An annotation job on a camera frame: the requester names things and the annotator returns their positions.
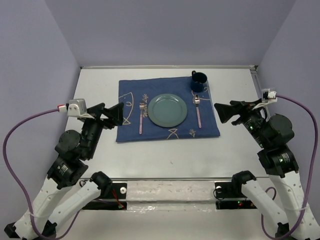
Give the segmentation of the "blue cloth placemat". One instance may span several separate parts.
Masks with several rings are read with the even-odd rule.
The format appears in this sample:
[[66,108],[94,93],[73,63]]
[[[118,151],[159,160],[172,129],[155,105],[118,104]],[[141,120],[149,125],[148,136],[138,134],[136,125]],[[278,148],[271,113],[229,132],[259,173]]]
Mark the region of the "blue cloth placemat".
[[[118,100],[124,103],[123,124],[117,129],[117,143],[157,140],[180,140],[219,137],[220,131],[215,119],[210,89],[198,93],[199,112],[202,128],[199,128],[196,106],[193,104],[195,92],[191,89],[190,76],[166,77],[140,80],[120,80]],[[142,134],[139,134],[140,103],[148,107],[149,102],[161,94],[173,94],[182,98],[187,105],[186,119],[175,127],[165,128],[155,125],[143,110]]]

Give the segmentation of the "fork with pink handle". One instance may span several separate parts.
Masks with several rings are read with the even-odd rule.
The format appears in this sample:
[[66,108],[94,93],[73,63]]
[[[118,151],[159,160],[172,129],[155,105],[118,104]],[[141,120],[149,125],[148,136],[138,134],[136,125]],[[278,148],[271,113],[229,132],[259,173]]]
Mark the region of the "fork with pink handle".
[[142,134],[142,131],[143,131],[143,112],[144,112],[144,109],[145,109],[145,104],[143,102],[141,102],[139,104],[139,111],[140,111],[140,114],[139,114],[139,134],[140,135]]

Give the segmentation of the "spoon with pink handle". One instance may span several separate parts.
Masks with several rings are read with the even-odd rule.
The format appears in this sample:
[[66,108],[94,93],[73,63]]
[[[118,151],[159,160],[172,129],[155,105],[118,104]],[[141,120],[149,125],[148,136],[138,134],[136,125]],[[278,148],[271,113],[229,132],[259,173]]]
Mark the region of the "spoon with pink handle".
[[202,128],[202,123],[201,123],[201,116],[200,116],[200,110],[199,110],[199,104],[201,102],[199,96],[195,94],[192,99],[193,104],[196,107],[196,114],[197,114],[197,121],[198,121],[198,127],[201,129]]

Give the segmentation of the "dark blue mug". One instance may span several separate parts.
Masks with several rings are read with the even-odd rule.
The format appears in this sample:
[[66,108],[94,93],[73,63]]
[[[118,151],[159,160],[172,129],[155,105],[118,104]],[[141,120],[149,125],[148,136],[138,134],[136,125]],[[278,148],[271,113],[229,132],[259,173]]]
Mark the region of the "dark blue mug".
[[191,72],[190,88],[195,93],[201,93],[204,91],[207,81],[208,77],[206,74],[193,70]]

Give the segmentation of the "teal plate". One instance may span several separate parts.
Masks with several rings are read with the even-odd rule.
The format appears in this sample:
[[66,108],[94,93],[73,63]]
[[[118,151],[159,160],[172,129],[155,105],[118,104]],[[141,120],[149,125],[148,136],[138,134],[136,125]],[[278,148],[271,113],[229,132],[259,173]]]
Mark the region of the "teal plate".
[[148,104],[149,119],[157,126],[172,128],[180,125],[187,117],[188,108],[185,101],[171,93],[155,96]]

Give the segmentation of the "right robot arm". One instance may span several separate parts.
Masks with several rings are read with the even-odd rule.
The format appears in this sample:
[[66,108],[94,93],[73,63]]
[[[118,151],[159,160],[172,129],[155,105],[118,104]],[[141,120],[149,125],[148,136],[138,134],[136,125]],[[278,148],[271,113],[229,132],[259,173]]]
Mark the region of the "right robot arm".
[[257,144],[259,161],[275,187],[282,207],[279,207],[264,192],[250,171],[236,173],[232,177],[230,190],[235,196],[249,198],[260,213],[274,226],[274,240],[318,240],[320,225],[317,223],[302,188],[299,167],[287,143],[295,136],[291,121],[281,114],[268,117],[265,107],[275,99],[253,102],[230,101],[229,104],[215,103],[221,123],[233,116],[238,119],[232,125],[242,124]]

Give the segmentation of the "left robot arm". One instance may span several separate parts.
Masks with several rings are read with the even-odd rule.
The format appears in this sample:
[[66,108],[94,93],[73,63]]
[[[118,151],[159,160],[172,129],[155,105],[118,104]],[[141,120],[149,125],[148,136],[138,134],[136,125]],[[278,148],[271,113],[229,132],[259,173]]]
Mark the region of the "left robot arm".
[[[66,113],[83,123],[80,132],[65,131],[58,139],[54,150],[57,158],[49,168],[43,185],[31,200],[25,186],[14,173],[7,156],[7,143],[11,134],[22,124],[50,113]],[[112,187],[112,180],[103,172],[95,172],[83,186],[64,202],[62,198],[77,184],[88,169],[84,162],[91,160],[96,151],[101,133],[123,124],[124,104],[118,103],[106,108],[104,103],[87,107],[84,99],[73,99],[16,124],[6,135],[2,154],[4,162],[20,186],[28,209],[16,222],[9,223],[4,232],[11,239],[20,240],[57,240],[58,229],[70,218],[76,218],[80,210],[88,203],[111,194],[120,209],[124,206],[119,201],[117,192]]]

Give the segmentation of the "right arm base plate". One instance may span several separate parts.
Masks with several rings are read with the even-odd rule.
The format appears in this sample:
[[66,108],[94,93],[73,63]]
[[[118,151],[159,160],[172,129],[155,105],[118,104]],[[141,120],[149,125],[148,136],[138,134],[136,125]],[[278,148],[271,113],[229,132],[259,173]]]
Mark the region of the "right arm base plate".
[[233,185],[228,181],[215,183],[213,196],[216,199],[217,210],[253,210],[256,206],[241,192],[233,189]]

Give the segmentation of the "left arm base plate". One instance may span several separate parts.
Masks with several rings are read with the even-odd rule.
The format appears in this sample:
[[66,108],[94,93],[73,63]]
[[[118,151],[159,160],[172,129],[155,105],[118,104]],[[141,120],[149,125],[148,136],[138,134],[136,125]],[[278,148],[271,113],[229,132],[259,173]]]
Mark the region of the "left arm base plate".
[[82,209],[92,211],[125,211],[127,209],[127,182],[116,181],[108,193],[87,203]]

